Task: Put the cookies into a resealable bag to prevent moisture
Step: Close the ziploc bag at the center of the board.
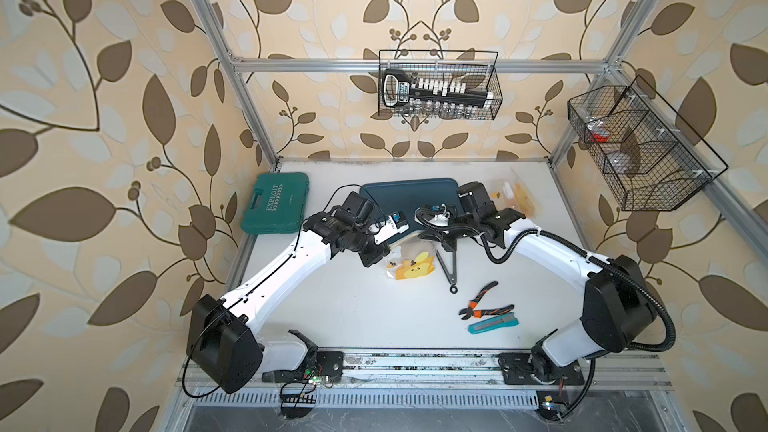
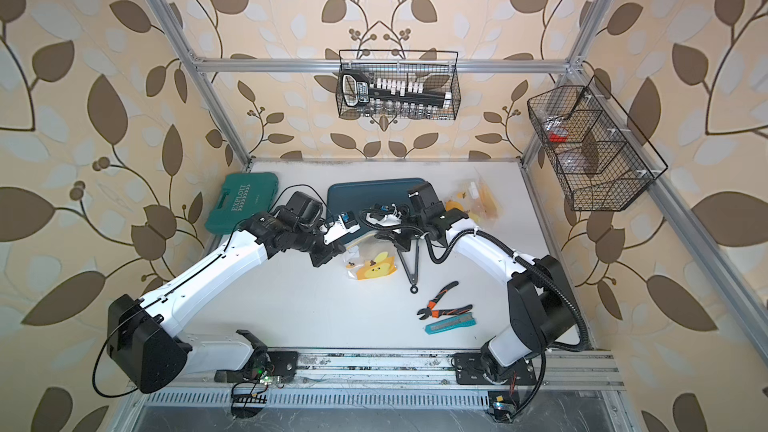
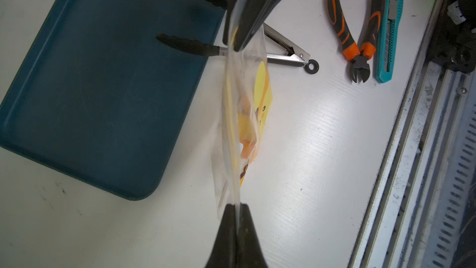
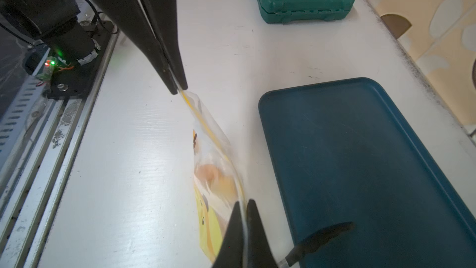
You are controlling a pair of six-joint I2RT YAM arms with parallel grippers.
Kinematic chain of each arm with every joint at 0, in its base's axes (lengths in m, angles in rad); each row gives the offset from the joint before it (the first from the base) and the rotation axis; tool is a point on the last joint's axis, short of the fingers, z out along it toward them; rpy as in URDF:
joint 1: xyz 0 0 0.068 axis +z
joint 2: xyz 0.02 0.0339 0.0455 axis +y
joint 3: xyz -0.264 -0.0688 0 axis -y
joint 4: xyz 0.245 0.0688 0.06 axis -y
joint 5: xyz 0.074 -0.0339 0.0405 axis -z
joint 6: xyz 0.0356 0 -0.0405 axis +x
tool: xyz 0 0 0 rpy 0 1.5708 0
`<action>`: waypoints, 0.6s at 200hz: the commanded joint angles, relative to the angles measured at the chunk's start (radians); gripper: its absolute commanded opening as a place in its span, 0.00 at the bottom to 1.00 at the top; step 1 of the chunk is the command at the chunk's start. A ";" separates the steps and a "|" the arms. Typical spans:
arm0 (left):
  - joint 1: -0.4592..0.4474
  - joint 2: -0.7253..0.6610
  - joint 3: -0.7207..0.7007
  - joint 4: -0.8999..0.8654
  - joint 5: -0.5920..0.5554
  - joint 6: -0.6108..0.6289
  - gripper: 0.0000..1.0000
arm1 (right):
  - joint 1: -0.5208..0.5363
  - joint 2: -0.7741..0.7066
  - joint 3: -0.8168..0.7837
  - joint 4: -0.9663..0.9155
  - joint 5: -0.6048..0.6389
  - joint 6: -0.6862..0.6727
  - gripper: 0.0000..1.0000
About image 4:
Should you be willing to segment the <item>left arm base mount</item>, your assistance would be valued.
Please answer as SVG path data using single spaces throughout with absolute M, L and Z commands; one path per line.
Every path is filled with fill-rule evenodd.
M 46 43 L 29 49 L 23 68 L 37 86 L 47 88 L 48 99 L 85 98 L 117 31 L 111 21 L 99 19 L 83 26 L 74 17 L 46 35 Z

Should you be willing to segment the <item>black tongs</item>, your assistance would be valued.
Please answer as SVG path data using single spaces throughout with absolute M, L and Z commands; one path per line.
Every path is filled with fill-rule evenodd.
M 278 263 L 278 267 L 291 268 L 297 262 L 304 259 L 308 254 L 315 253 L 330 240 L 338 237 L 344 232 L 352 230 L 354 227 L 355 224 L 353 222 L 343 222 L 317 230 L 295 245 L 288 255 Z

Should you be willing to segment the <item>stack of duck bags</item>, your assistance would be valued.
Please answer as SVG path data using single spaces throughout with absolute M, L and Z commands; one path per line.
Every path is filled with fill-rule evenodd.
M 194 116 L 193 188 L 197 205 L 200 248 L 215 262 L 236 202 L 244 198 L 231 144 L 201 99 L 181 91 Z

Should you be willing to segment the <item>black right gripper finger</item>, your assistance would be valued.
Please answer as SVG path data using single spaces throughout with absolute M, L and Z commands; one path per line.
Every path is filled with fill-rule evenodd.
M 188 89 L 179 49 L 177 0 L 140 0 L 162 54 L 167 60 L 171 85 L 176 91 Z
M 244 227 L 240 203 L 236 202 L 219 253 L 212 268 L 242 268 L 244 252 Z
M 171 76 L 166 68 L 167 60 L 162 54 L 152 27 L 140 0 L 93 0 L 118 28 L 142 51 L 156 70 L 171 94 L 178 91 L 171 85 Z
M 277 268 L 278 265 L 271 252 L 264 226 L 256 202 L 250 199 L 246 212 L 247 223 L 247 268 Z

